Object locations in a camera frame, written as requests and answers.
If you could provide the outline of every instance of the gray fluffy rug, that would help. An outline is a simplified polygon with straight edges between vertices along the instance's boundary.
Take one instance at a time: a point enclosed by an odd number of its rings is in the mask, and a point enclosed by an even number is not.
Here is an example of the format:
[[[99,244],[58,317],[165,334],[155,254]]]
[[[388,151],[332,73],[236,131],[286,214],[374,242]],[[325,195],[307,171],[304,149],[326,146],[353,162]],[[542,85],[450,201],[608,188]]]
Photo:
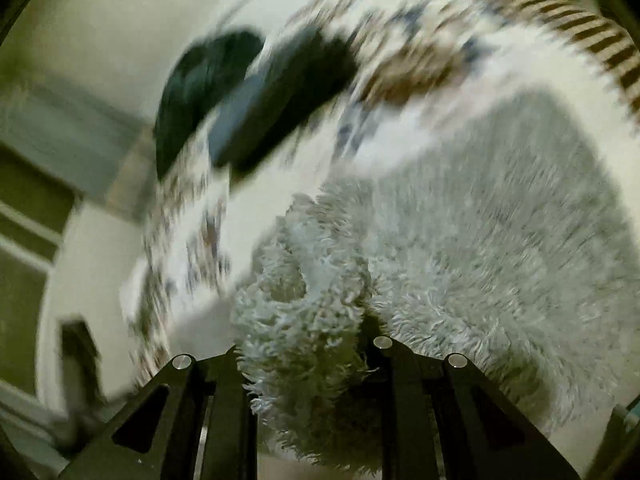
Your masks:
[[[378,180],[299,196],[236,294],[239,367],[280,441],[375,468],[364,313],[414,351],[466,354],[544,433],[608,402],[638,255],[615,186],[551,96],[520,95]]]

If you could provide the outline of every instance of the striped fabric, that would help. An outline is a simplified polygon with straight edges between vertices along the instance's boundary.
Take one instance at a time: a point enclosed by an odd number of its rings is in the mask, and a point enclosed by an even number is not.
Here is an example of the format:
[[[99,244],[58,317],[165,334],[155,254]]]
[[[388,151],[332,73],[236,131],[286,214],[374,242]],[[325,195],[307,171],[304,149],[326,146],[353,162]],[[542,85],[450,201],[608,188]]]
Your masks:
[[[569,0],[485,0],[505,18],[542,20],[592,54],[605,72],[620,82],[636,121],[640,122],[640,53],[626,30]]]

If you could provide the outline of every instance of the dark fabric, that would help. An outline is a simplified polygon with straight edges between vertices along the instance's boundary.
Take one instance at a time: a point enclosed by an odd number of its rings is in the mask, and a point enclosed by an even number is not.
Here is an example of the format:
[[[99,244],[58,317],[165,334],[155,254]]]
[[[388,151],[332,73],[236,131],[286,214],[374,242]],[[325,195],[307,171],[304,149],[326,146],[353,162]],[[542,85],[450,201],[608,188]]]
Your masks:
[[[304,28],[225,98],[209,132],[211,163],[249,171],[355,72],[347,44]]]
[[[156,166],[162,180],[200,121],[244,79],[262,49],[248,30],[191,46],[169,76],[156,117]]]

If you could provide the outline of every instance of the metal screw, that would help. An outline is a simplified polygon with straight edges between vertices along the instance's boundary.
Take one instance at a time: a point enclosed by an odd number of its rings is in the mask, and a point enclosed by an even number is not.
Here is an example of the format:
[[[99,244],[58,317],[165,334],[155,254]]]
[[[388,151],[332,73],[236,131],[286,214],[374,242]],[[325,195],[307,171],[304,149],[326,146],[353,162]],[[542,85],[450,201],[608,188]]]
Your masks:
[[[174,357],[174,360],[171,362],[174,365],[174,368],[177,368],[178,370],[184,370],[185,368],[188,368],[189,365],[191,365],[191,358],[188,355],[182,354]]]
[[[449,356],[449,364],[454,368],[464,368],[468,361],[462,354],[451,354]]]
[[[385,335],[379,335],[377,338],[375,338],[373,340],[373,345],[376,348],[380,348],[381,350],[386,350],[387,348],[391,348],[391,345],[394,342],[391,341],[391,339],[389,339],[387,336]]]

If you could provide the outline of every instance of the black bracket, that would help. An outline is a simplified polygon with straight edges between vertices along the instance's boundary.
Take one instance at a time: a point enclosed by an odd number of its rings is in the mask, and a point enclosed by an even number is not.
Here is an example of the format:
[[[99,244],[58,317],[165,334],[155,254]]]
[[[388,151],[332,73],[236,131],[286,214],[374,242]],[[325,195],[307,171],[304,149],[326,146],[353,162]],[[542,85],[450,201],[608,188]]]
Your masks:
[[[360,388],[382,406],[384,480],[578,480],[463,355],[428,358],[385,336],[366,353],[376,371]],[[176,356],[60,479],[255,480],[256,429],[234,348]]]

